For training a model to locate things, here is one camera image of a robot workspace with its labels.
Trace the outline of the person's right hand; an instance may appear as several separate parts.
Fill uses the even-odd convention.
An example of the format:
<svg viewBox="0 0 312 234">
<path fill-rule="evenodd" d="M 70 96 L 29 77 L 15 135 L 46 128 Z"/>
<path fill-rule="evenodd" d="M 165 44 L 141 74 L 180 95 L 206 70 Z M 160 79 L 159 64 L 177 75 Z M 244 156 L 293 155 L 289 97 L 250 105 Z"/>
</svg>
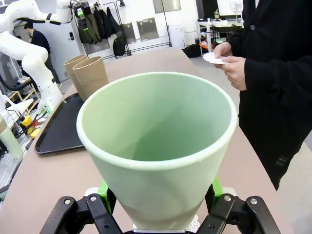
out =
<svg viewBox="0 0 312 234">
<path fill-rule="evenodd" d="M 227 41 L 225 41 L 215 47 L 214 54 L 215 58 L 217 59 L 220 59 L 221 57 L 232 56 L 232 47 Z"/>
</svg>

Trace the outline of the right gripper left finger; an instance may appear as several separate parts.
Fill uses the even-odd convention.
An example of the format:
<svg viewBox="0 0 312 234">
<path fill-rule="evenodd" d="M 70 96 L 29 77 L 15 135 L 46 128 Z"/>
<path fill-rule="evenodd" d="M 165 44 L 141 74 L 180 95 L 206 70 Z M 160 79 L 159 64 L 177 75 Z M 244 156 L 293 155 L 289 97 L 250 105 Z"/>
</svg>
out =
<svg viewBox="0 0 312 234">
<path fill-rule="evenodd" d="M 116 197 L 103 180 L 99 187 L 86 191 L 80 200 L 61 197 L 45 222 L 47 234 L 79 234 L 85 225 L 94 224 L 100 234 L 121 234 L 113 217 Z"/>
</svg>

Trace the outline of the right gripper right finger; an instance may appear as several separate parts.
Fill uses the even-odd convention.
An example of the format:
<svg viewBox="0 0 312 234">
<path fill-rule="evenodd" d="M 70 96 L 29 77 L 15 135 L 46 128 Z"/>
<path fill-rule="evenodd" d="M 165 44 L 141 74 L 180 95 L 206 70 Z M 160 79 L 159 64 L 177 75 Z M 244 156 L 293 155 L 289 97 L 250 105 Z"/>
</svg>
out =
<svg viewBox="0 0 312 234">
<path fill-rule="evenodd" d="M 280 230 L 263 198 L 246 200 L 225 193 L 218 178 L 209 187 L 205 202 L 208 215 L 196 231 L 198 234 L 221 234 L 227 225 L 237 226 L 242 234 L 279 234 Z"/>
</svg>

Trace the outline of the person's left hand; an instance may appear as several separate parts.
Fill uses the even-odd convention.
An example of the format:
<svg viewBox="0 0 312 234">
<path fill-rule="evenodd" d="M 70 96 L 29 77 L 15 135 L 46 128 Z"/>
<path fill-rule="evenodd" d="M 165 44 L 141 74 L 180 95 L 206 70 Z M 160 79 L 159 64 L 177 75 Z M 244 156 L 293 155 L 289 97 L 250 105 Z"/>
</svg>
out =
<svg viewBox="0 0 312 234">
<path fill-rule="evenodd" d="M 245 82 L 245 58 L 228 56 L 223 57 L 222 61 L 225 64 L 221 65 L 221 70 L 224 71 L 231 85 L 239 90 L 246 91 L 247 86 Z"/>
</svg>

